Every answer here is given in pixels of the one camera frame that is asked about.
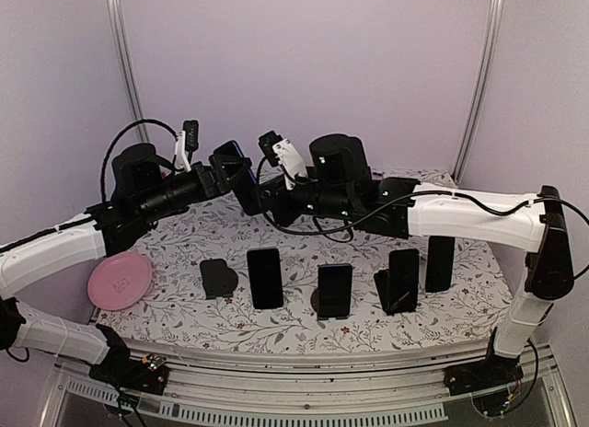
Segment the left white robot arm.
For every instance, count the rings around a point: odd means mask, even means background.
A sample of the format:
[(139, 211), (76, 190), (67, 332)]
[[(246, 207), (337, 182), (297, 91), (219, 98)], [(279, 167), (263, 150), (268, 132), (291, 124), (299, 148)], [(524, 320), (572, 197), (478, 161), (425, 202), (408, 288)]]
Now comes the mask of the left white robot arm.
[(81, 325), (19, 300), (22, 291), (79, 265), (130, 249), (170, 216), (222, 197), (248, 179), (251, 161), (238, 147), (214, 151), (206, 164), (180, 149), (174, 161), (152, 144), (135, 144), (112, 161), (111, 197), (68, 221), (1, 248), (1, 347), (29, 348), (100, 364), (118, 385), (137, 375), (125, 342), (111, 328)]

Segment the right aluminium frame post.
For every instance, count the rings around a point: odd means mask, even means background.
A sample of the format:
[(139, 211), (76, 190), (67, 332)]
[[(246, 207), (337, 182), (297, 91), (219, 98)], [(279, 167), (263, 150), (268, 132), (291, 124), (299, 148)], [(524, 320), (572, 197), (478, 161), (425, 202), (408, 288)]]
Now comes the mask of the right aluminium frame post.
[(491, 78), (491, 69), (502, 25), (504, 0), (489, 0), (486, 28), (484, 32), (479, 68), (475, 80), (468, 115), (452, 169), (452, 179), (459, 185), (466, 174), (468, 158), (475, 143), (479, 119)]

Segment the black stand wooden base front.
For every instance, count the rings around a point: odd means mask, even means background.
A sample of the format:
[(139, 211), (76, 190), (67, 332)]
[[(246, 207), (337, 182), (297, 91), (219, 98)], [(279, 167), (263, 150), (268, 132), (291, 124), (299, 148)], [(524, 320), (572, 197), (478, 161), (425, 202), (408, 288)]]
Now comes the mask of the black stand wooden base front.
[(310, 305), (313, 309), (313, 311), (316, 314), (317, 320), (321, 321), (321, 320), (329, 320), (329, 319), (337, 319), (337, 320), (344, 320), (344, 319), (348, 319), (349, 317), (352, 316), (351, 313), (348, 313), (346, 316), (339, 316), (339, 317), (321, 317), (319, 315), (319, 302), (318, 302), (318, 288), (316, 288), (313, 293), (310, 296)]

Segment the blue phone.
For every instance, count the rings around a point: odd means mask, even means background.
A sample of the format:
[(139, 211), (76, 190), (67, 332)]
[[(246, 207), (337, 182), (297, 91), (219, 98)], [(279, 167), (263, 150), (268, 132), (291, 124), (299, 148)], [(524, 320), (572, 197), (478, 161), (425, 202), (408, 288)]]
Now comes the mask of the blue phone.
[(260, 214), (256, 192), (258, 184), (251, 163), (246, 164), (247, 159), (237, 141), (230, 140), (220, 145), (214, 150), (213, 156), (221, 164), (225, 179), (232, 184), (232, 192), (243, 212), (248, 216)]

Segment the black phone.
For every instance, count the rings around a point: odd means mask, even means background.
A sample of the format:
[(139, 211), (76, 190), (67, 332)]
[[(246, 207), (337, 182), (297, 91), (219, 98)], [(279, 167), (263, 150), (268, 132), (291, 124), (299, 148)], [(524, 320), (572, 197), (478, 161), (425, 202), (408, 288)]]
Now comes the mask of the black phone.
[(450, 289), (455, 244), (454, 237), (429, 237), (425, 273), (427, 293), (445, 292)]
[(414, 312), (418, 303), (420, 252), (394, 250), (388, 257), (387, 313)]
[(351, 313), (353, 267), (349, 263), (318, 267), (318, 319), (345, 319)]

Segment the left aluminium frame post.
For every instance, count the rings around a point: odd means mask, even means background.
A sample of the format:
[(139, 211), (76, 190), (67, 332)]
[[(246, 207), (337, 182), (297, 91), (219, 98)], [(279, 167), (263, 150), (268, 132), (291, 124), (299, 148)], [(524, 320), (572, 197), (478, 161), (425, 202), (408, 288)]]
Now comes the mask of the left aluminium frame post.
[(144, 117), (139, 92), (134, 78), (133, 63), (125, 27), (121, 0), (106, 0), (110, 30), (125, 88), (129, 110), (134, 121)]

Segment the aluminium frame post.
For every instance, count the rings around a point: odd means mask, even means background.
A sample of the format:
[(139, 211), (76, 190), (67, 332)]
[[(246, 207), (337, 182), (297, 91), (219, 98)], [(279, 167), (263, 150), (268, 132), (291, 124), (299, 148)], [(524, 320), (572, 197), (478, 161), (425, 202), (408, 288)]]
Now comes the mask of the aluminium frame post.
[(139, 92), (134, 78), (133, 63), (125, 27), (121, 0), (106, 0), (110, 30), (125, 88), (129, 110), (134, 121), (144, 117)]
[(484, 32), (479, 68), (475, 80), (468, 115), (452, 169), (452, 179), (459, 185), (466, 174), (468, 158), (475, 143), (479, 119), (491, 78), (491, 69), (502, 25), (504, 0), (489, 0), (486, 28)]

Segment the pink bowl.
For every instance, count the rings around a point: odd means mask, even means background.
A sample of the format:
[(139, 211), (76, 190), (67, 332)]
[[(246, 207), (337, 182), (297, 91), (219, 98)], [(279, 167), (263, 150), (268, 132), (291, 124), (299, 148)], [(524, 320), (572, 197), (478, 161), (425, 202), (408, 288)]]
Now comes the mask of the pink bowl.
[(103, 260), (92, 271), (87, 294), (96, 307), (121, 311), (138, 303), (151, 281), (150, 260), (134, 252), (123, 252)]

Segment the black phone front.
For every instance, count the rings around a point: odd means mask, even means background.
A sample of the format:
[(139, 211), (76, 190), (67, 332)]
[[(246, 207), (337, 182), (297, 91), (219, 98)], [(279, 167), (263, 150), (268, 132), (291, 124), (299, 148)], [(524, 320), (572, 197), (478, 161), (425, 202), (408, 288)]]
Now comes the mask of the black phone front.
[(418, 303), (420, 252), (394, 250), (388, 257), (387, 313), (414, 312)]

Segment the black folding phone stand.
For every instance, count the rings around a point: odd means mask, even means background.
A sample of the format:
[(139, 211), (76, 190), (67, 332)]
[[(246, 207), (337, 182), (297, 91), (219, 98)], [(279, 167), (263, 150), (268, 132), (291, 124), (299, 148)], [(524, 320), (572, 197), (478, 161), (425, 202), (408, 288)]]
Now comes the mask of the black folding phone stand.
[(404, 274), (394, 282), (388, 270), (374, 275), (375, 286), (382, 310), (387, 316), (415, 312), (418, 304), (419, 276)]

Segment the floral table mat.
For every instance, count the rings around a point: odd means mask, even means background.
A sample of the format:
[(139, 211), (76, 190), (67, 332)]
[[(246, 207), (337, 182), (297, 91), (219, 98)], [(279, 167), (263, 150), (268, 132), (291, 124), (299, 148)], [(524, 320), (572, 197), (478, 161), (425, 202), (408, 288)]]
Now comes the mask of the floral table mat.
[[(293, 235), (249, 217), (233, 195), (193, 206), (160, 222), (134, 251), (147, 257), (153, 279), (146, 295), (123, 311), (102, 310), (100, 324), (128, 340), (199, 350), (286, 354), (399, 352), (486, 340), (502, 320), (512, 294), (488, 244), (459, 239), (449, 290), (420, 292), (415, 312), (387, 316), (374, 275), (387, 267), (389, 253), (415, 248), (423, 237), (393, 239), (361, 231), (320, 237), (316, 225), (300, 218)], [(258, 310), (251, 300), (247, 252), (277, 248), (281, 257), (284, 304)], [(200, 262), (222, 259), (238, 275), (232, 298), (207, 300)], [(310, 296), (318, 267), (353, 267), (351, 314), (344, 320), (317, 320)]]

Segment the front aluminium rail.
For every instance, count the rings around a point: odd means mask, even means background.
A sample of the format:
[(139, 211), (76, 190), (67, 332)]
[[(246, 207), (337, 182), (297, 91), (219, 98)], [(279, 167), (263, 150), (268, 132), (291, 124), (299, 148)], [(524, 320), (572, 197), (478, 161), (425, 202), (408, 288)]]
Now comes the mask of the front aluminium rail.
[(160, 396), (137, 406), (69, 360), (52, 371), (43, 426), (573, 426), (547, 344), (526, 348), (508, 412), (507, 387), (452, 395), (445, 369), (481, 359), (482, 341), (399, 352), (278, 355), (168, 348)]

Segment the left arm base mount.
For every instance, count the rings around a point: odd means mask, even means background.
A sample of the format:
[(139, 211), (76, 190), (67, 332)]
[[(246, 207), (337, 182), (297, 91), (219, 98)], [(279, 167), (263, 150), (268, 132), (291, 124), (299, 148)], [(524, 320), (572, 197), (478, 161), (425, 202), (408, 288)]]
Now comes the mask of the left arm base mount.
[(89, 377), (115, 388), (162, 396), (170, 372), (167, 358), (149, 353), (142, 359), (133, 359), (128, 346), (112, 328), (100, 324), (96, 328), (106, 337), (109, 349), (101, 363), (90, 365)]

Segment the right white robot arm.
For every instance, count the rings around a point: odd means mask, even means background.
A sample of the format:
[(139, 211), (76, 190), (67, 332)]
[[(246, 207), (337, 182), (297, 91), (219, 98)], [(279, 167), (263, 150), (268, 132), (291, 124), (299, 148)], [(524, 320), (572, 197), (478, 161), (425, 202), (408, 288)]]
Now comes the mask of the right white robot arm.
[(507, 316), (491, 337), (491, 354), (476, 367), (485, 387), (510, 374), (552, 304), (578, 279), (564, 210), (571, 204), (558, 190), (501, 194), (445, 188), (416, 179), (374, 179), (360, 138), (331, 133), (311, 142), (307, 166), (292, 142), (274, 131), (263, 134), (265, 160), (282, 174), (260, 186), (261, 210), (284, 233), (301, 215), (342, 220), (345, 229), (407, 239), (466, 238), (521, 249), (523, 282)]

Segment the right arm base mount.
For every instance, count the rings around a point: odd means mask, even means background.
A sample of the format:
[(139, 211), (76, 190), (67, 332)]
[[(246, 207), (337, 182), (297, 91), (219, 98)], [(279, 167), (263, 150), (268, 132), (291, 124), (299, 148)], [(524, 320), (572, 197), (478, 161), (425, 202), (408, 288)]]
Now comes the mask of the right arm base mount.
[(446, 367), (443, 383), (451, 396), (457, 396), (514, 384), (523, 378), (520, 357), (500, 356), (490, 343), (483, 359)]

